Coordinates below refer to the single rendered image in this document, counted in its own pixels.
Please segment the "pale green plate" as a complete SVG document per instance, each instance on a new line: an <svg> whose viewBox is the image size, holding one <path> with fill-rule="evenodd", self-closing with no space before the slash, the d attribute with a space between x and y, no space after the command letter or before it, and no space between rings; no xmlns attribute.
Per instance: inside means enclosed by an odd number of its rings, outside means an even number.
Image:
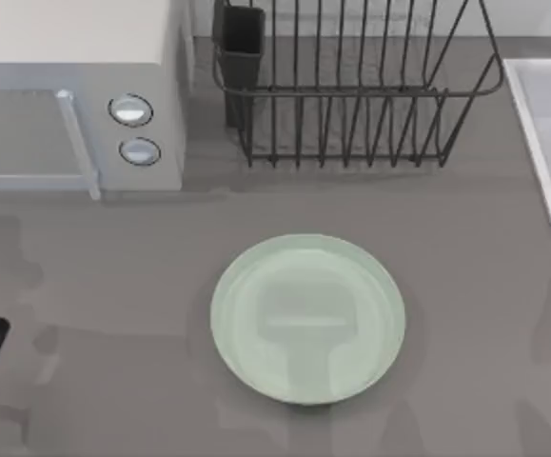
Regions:
<svg viewBox="0 0 551 457"><path fill-rule="evenodd" d="M245 386L322 406L385 377L403 347L406 309L394 278L366 249L297 233L266 239L229 264L213 290L209 330Z"/></svg>

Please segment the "pale microwave oven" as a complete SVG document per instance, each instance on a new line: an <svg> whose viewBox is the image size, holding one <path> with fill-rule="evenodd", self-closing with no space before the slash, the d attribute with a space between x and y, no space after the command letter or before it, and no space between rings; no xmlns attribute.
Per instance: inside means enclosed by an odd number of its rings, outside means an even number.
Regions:
<svg viewBox="0 0 551 457"><path fill-rule="evenodd" d="M181 188L186 134L176 77L170 71L151 64L0 63L0 89L66 89L73 94L102 194ZM149 124L129 128L110 117L108 102L125 93L150 102L154 115ZM158 163L135 167L119 155L120 143L136 137L160 147Z"/></svg>

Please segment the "small round microwave knob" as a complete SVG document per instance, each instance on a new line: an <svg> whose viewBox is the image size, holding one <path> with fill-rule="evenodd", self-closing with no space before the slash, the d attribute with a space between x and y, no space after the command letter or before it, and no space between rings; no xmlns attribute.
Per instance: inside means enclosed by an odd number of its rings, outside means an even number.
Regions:
<svg viewBox="0 0 551 457"><path fill-rule="evenodd" d="M150 139L136 137L120 143L119 155L135 167L151 167L158 163L162 153L160 147Z"/></svg>

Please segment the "large round microwave knob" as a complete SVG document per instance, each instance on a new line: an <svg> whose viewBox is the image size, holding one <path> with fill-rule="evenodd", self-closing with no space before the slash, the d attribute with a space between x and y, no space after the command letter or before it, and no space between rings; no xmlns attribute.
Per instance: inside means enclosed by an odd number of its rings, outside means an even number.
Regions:
<svg viewBox="0 0 551 457"><path fill-rule="evenodd" d="M154 109L146 98L125 93L108 102L108 114L122 126L139 128L150 123Z"/></svg>

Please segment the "dark cutlery holder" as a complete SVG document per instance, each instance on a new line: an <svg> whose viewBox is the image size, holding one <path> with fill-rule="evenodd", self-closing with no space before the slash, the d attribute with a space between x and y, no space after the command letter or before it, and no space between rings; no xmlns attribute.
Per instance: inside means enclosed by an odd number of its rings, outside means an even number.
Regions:
<svg viewBox="0 0 551 457"><path fill-rule="evenodd" d="M245 130L253 98L243 96L258 85L265 47L266 13L255 6L236 6L214 0L212 40L222 75L226 125Z"/></svg>

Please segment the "microwave glass door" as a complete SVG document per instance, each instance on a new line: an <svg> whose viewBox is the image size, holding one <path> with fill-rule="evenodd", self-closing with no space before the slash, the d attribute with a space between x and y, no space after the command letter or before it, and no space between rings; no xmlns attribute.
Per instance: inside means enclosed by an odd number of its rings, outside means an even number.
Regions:
<svg viewBox="0 0 551 457"><path fill-rule="evenodd" d="M0 89L0 190L88 190L56 92Z"/></svg>

